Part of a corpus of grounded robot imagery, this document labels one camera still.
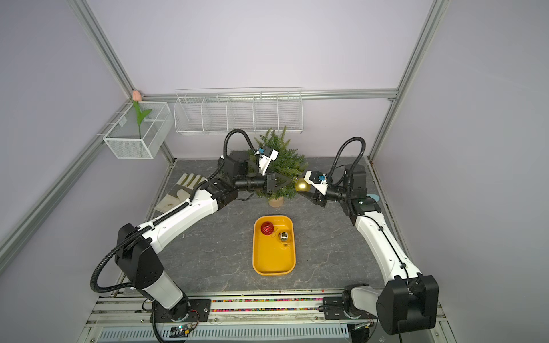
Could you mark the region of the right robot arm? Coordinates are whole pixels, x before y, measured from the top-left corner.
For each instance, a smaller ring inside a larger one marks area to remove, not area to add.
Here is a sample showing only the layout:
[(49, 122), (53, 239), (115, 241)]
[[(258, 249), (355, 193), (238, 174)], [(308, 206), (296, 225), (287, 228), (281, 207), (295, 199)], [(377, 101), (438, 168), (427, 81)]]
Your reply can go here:
[(416, 267), (387, 226), (377, 200), (367, 193), (363, 166), (345, 166), (340, 182), (319, 171), (306, 171), (295, 189), (313, 204), (337, 202), (365, 239), (385, 283), (382, 290), (353, 284), (342, 293), (342, 311), (350, 318), (377, 318), (387, 334), (430, 330), (437, 320), (439, 285)]

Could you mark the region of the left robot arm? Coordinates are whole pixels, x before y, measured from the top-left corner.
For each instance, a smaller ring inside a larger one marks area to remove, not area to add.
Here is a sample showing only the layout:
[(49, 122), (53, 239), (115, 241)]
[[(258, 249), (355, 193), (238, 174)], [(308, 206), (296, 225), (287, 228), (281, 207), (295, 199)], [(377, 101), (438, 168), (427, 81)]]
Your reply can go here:
[(183, 321), (191, 313), (189, 298), (165, 271), (160, 252), (191, 226), (236, 200), (240, 192), (261, 191), (271, 195), (292, 180), (275, 171), (249, 172), (246, 154), (221, 158), (214, 173), (199, 183), (181, 204), (137, 227), (131, 224), (122, 227), (114, 261), (130, 287), (163, 308), (169, 320)]

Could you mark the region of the small green christmas tree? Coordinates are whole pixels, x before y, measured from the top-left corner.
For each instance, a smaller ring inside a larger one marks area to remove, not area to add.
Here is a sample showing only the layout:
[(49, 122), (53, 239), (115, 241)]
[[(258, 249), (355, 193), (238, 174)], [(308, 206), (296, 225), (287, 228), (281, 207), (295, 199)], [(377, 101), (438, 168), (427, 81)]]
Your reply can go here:
[[(307, 161), (304, 155), (300, 154), (297, 148), (290, 147), (290, 139), (287, 138), (287, 128), (282, 131), (275, 131), (274, 129), (268, 129), (266, 133), (259, 134), (258, 137), (254, 137), (255, 141), (254, 149), (248, 150), (250, 158), (248, 171), (250, 174), (257, 173), (257, 157), (255, 152), (258, 148), (270, 147), (279, 151), (279, 155), (275, 161), (272, 161), (268, 170), (270, 172), (282, 173), (285, 175), (295, 175), (300, 178), (306, 167)], [(277, 192), (267, 196), (263, 191), (256, 191), (255, 194), (258, 197), (266, 198), (270, 207), (278, 208), (283, 206), (285, 200), (290, 200), (295, 196), (277, 196)]]

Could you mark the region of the matte gold ornament ball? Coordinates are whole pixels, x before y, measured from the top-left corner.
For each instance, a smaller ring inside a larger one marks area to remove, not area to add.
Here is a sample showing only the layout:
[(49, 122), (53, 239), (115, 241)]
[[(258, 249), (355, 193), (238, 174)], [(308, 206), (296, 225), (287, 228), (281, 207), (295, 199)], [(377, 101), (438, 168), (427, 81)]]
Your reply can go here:
[(294, 182), (294, 188), (296, 192), (309, 192), (311, 185), (304, 178), (299, 178)]

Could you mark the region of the red ribbed ornament ball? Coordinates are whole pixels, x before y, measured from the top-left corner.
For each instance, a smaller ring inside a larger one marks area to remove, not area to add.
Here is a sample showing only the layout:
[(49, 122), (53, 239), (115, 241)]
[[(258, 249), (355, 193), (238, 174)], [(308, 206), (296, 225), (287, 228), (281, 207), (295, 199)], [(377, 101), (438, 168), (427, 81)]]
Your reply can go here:
[(274, 233), (275, 226), (272, 222), (265, 221), (260, 226), (260, 231), (266, 236), (269, 236)]

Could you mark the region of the yellow plastic tray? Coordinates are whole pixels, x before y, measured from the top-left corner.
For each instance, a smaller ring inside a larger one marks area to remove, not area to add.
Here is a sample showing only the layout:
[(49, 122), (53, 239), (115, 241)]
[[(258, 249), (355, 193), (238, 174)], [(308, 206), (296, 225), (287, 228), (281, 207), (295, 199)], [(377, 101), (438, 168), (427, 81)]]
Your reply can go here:
[[(274, 224), (274, 233), (269, 236), (260, 231), (260, 226), (265, 221)], [(278, 238), (281, 231), (288, 231), (292, 236), (286, 244)], [(256, 273), (269, 277), (290, 274), (297, 262), (295, 232), (290, 217), (284, 215), (260, 217), (254, 223), (253, 232), (252, 265)]]

